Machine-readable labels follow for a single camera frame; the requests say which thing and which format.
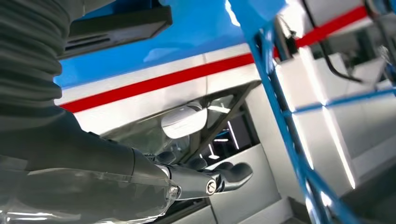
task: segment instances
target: white wall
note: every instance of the white wall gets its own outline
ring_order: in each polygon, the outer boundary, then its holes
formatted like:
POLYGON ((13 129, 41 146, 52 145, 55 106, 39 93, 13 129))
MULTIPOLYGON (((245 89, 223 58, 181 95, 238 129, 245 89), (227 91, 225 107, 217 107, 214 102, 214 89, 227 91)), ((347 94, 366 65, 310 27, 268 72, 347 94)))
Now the white wall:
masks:
MULTIPOLYGON (((332 55, 333 64, 341 73, 346 68, 340 55, 332 55)), ((363 78, 365 84, 355 84, 333 75, 323 59, 313 60, 309 50, 277 67, 277 73, 290 108, 309 104, 326 104, 331 99, 344 98, 374 89, 373 83, 384 61, 382 59, 362 64, 353 75, 363 78)), ((282 194, 296 198, 298 186, 290 175, 290 165, 284 165, 284 146, 272 146, 278 139, 278 130, 269 130, 268 105, 261 106, 257 96, 248 98, 257 132, 274 170, 276 183, 282 194)), ((396 98, 393 95, 361 101, 329 110, 301 113, 294 117, 303 146, 318 171, 338 195, 342 195, 374 174, 390 166, 396 158, 396 98)))
POLYGON ((210 197, 219 224, 241 222, 281 199, 261 144, 225 161, 234 165, 240 162, 249 164, 253 169, 253 177, 239 190, 210 197))

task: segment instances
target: black corrugated hose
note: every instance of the black corrugated hose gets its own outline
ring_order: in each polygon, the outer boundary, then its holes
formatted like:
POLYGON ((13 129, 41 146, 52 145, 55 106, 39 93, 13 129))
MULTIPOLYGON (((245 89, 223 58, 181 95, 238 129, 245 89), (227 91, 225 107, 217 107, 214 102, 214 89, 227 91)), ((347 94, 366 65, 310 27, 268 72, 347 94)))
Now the black corrugated hose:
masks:
MULTIPOLYGON (((302 3, 303 3, 303 6, 304 6, 306 12, 307 12, 308 19, 310 20, 310 23, 312 24, 312 27, 313 27, 313 28, 316 28, 316 27, 317 27, 316 22, 315 22, 315 20, 313 19, 313 15, 312 15, 312 13, 311 13, 311 10, 309 9, 309 6, 308 6, 306 0, 301 0, 301 1, 302 1, 302 3)), ((362 83, 362 82, 363 82, 361 79, 354 78, 354 77, 350 77, 350 76, 344 75, 344 74, 340 73, 339 71, 337 71, 337 69, 336 69, 336 68, 333 66, 333 64, 332 64, 332 61, 331 61, 331 59, 330 59, 330 57, 329 57, 329 53, 328 53, 327 50, 326 50, 325 44, 324 44, 322 41, 319 41, 318 44, 319 44, 319 46, 320 46, 320 49, 322 50, 323 57, 324 57, 324 59, 325 59, 325 61, 326 61, 327 66, 329 67, 329 70, 330 70, 334 75, 336 75, 336 76, 338 76, 338 77, 340 77, 340 78, 343 78, 343 79, 352 81, 352 82, 357 82, 357 83, 362 83)))
POLYGON ((131 175, 133 149, 84 132, 72 113, 54 103, 62 95, 53 82, 62 72, 57 56, 71 21, 85 13, 84 4, 0 1, 0 156, 25 161, 25 170, 75 168, 131 175))

